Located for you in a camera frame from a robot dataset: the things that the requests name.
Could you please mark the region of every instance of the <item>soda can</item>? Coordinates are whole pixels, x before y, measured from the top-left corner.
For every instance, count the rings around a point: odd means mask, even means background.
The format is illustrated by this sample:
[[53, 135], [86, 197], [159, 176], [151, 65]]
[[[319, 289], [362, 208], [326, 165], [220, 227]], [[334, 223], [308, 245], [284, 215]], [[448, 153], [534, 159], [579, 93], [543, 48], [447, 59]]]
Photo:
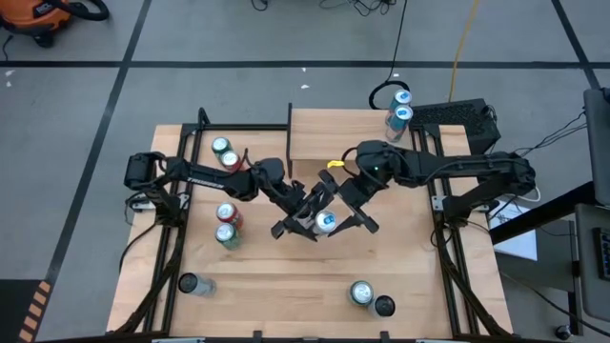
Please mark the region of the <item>soda can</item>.
[[373, 286], [366, 281], [356, 281], [350, 287], [348, 297], [358, 306], [367, 306], [373, 301]]
[[369, 303], [367, 309], [373, 316], [384, 318], [394, 315], [397, 305], [390, 296], [380, 295]]
[[235, 151], [227, 151], [220, 157], [220, 163], [229, 172], [235, 172], [236, 170], [240, 169], [240, 161], [241, 159]]
[[223, 202], [216, 208], [216, 218], [223, 223], [229, 223], [235, 226], [236, 229], [241, 229], [244, 223], [244, 217], [237, 207], [230, 202]]
[[216, 293], [216, 283], [192, 272], [185, 272], [178, 280], [178, 289], [184, 294], [213, 296]]
[[315, 215], [314, 233], [318, 235], [329, 234], [336, 227], [335, 214], [324, 210]]
[[397, 142], [407, 130], [409, 121], [413, 118], [413, 110], [408, 106], [399, 106], [390, 118], [385, 136], [390, 142]]
[[241, 238], [239, 238], [235, 226], [229, 223], [222, 223], [218, 226], [216, 229], [216, 240], [230, 251], [237, 250], [241, 244]]
[[410, 91], [401, 90], [397, 91], [394, 94], [394, 98], [392, 98], [392, 102], [390, 103], [390, 108], [388, 109], [388, 114], [385, 116], [385, 125], [388, 125], [390, 122], [390, 118], [394, 115], [395, 110], [398, 106], [409, 106], [411, 101], [413, 100], [413, 96]]
[[233, 147], [229, 139], [225, 137], [216, 137], [212, 142], [212, 151], [216, 158], [220, 159], [223, 153], [232, 151]]

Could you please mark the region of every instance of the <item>red soda can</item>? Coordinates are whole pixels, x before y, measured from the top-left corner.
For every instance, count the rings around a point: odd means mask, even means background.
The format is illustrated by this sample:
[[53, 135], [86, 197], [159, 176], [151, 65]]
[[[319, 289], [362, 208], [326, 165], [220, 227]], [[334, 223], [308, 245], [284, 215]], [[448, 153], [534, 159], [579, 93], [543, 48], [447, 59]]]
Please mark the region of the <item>red soda can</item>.
[[238, 169], [243, 169], [241, 158], [235, 151], [227, 151], [220, 156], [220, 163], [229, 172], [235, 172]]
[[235, 226], [238, 230], [241, 229], [241, 226], [244, 224], [244, 216], [241, 215], [241, 212], [237, 207], [230, 202], [224, 202], [218, 206], [216, 209], [216, 218], [223, 223], [229, 223]]

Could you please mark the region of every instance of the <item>wooden board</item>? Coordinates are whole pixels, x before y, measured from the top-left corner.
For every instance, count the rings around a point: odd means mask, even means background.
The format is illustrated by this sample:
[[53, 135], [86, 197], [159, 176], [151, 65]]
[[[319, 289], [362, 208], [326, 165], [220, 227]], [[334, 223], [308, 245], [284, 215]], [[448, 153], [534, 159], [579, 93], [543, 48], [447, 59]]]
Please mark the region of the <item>wooden board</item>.
[[[365, 140], [385, 138], [386, 110], [294, 109], [290, 156], [293, 160], [333, 160]], [[409, 134], [396, 146], [410, 147]], [[356, 153], [347, 156], [353, 161]]]
[[[458, 151], [464, 147], [467, 153], [463, 128], [443, 132], [447, 154], [464, 153]], [[172, 155], [178, 133], [176, 126], [158, 127], [153, 149]], [[219, 167], [209, 147], [220, 135], [229, 137], [238, 151], [248, 147], [253, 161], [284, 155], [283, 131], [206, 131], [199, 163]], [[295, 161], [294, 179], [308, 190], [324, 165], [325, 161]], [[341, 169], [331, 171], [337, 182], [346, 176]], [[474, 187], [473, 182], [452, 180], [454, 192]], [[218, 291], [213, 298], [178, 293], [171, 335], [243, 337], [261, 330], [266, 337], [376, 338], [380, 331], [389, 331], [394, 338], [451, 336], [437, 252], [429, 242], [432, 217], [425, 188], [394, 186], [378, 193], [364, 208], [379, 224], [378, 233], [353, 228], [318, 243], [294, 234], [274, 240], [270, 227], [284, 213], [260, 194], [251, 203], [236, 203], [245, 225], [243, 245], [235, 252], [226, 251], [214, 239], [214, 210], [224, 200], [229, 200], [224, 192], [194, 188], [182, 272], [214, 279]], [[340, 200], [331, 209], [348, 214]], [[151, 214], [137, 215], [131, 238], [151, 221]], [[142, 239], [128, 254], [109, 330], [122, 324], [150, 287], [159, 232]], [[463, 232], [473, 289], [500, 325], [510, 330], [489, 237], [475, 229]], [[347, 289], [358, 279], [370, 281], [376, 293], [392, 296], [396, 314], [375, 319], [349, 303]]]

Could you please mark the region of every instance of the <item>floor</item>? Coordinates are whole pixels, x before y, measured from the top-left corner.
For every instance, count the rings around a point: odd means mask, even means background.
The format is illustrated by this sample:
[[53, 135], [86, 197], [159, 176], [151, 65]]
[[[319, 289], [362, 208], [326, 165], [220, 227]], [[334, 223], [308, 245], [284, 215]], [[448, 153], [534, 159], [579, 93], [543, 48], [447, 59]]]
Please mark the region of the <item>floor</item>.
[[[38, 340], [105, 331], [129, 232], [125, 163], [156, 125], [193, 122], [200, 106], [215, 123], [284, 123], [288, 102], [367, 108], [402, 5], [361, 17], [316, 0], [270, 0], [264, 12], [248, 0], [105, 1], [110, 20], [74, 20], [48, 50], [16, 36], [0, 62], [0, 278], [54, 285]], [[447, 100], [471, 5], [409, 1], [395, 78], [415, 105]], [[585, 89], [610, 84], [608, 12], [605, 0], [481, 1], [454, 100], [494, 105], [496, 151], [538, 143], [581, 112]], [[528, 157], [542, 202], [591, 177], [585, 131]], [[554, 339], [567, 323], [510, 280], [504, 288], [516, 333]], [[543, 291], [567, 307], [565, 293]], [[577, 340], [599, 339], [586, 330]]]

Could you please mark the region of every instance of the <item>orange striped tape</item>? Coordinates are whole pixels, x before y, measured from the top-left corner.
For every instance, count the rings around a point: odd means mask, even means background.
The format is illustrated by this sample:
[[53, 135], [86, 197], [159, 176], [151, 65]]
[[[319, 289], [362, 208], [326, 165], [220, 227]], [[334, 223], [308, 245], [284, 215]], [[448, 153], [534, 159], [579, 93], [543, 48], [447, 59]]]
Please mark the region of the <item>orange striped tape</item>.
[[26, 315], [21, 331], [19, 332], [19, 340], [21, 342], [30, 343], [36, 338], [50, 295], [51, 284], [47, 281], [41, 281], [38, 285], [38, 289], [34, 293], [30, 307], [28, 308], [28, 315]]

